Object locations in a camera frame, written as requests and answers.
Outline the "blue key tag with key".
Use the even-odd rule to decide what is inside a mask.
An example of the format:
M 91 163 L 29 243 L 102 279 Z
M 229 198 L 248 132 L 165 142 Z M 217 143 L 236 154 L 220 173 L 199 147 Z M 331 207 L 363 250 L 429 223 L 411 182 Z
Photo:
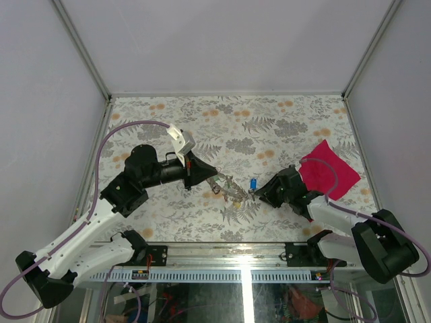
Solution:
M 251 178 L 248 193 L 251 196 L 253 201 L 256 201 L 256 198 L 255 198 L 255 191 L 256 190 L 257 190 L 257 179 Z

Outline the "large keyring with many rings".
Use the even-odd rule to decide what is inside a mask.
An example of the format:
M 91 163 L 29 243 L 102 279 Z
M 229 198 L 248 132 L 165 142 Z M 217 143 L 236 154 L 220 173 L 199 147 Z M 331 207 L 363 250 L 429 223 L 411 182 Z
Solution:
M 245 203 L 253 201 L 252 195 L 241 187 L 231 175 L 226 175 L 218 168 L 218 173 L 206 180 L 215 195 L 222 195 L 225 201 Z

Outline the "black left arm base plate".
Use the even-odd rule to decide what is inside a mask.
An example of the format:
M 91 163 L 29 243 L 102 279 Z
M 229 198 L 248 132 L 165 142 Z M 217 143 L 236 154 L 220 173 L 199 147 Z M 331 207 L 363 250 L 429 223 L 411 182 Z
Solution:
M 145 264 L 149 268 L 166 266 L 167 259 L 168 246 L 150 245 L 145 250 Z

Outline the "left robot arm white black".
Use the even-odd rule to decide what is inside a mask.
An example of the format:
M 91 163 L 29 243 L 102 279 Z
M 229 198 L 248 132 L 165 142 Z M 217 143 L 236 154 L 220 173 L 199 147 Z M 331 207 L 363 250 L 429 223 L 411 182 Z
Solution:
M 176 157 L 160 162 L 154 147 L 138 145 L 126 159 L 124 170 L 100 193 L 94 209 L 48 246 L 35 253 L 23 251 L 15 263 L 42 306 L 53 308 L 82 281 L 104 268 L 126 263 L 137 266 L 146 261 L 147 244 L 133 229 L 98 251 L 85 251 L 102 233 L 144 204 L 149 188 L 181 181 L 190 190 L 217 173 L 193 152 L 188 152 L 183 161 Z

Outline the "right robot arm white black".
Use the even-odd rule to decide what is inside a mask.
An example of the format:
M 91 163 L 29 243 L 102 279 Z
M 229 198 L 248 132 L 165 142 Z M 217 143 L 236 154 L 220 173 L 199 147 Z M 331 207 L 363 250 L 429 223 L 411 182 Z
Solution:
M 419 260 L 419 253 L 392 212 L 381 209 L 367 217 L 335 205 L 323 193 L 307 189 L 294 166 L 278 172 L 255 196 L 274 208 L 288 204 L 309 221 L 334 227 L 307 241 L 307 257 L 314 265 L 329 259 L 362 266 L 375 281 L 385 284 Z

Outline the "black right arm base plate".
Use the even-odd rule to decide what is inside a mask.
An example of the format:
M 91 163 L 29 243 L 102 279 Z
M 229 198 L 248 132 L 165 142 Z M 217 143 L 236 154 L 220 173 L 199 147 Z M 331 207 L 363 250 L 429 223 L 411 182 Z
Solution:
M 289 267 L 328 267 L 335 263 L 335 259 L 324 256 L 316 244 L 286 242 L 285 253 Z

